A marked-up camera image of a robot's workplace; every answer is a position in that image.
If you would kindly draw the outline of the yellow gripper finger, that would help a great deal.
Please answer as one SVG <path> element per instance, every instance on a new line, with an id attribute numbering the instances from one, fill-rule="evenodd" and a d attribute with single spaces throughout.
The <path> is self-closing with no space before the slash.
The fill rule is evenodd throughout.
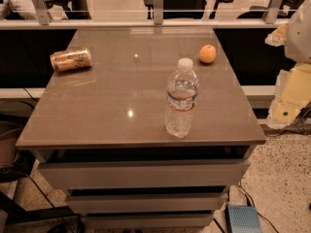
<path id="1" fill-rule="evenodd" d="M 285 44 L 287 26 L 286 23 L 280 25 L 265 38 L 264 42 L 272 47 L 283 46 Z"/>
<path id="2" fill-rule="evenodd" d="M 268 126 L 288 126 L 311 102 L 311 64 L 296 64 L 290 71 L 281 70 L 275 97 L 268 110 Z"/>

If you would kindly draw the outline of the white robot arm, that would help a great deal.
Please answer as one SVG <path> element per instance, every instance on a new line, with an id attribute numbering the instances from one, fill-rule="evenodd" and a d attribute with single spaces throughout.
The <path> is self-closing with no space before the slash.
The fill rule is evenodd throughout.
<path id="1" fill-rule="evenodd" d="M 311 102 L 311 0 L 305 0 L 290 21 L 270 33 L 264 42 L 283 46 L 285 56 L 295 62 L 290 71 L 280 71 L 268 110 L 267 125 L 282 129 Z"/>

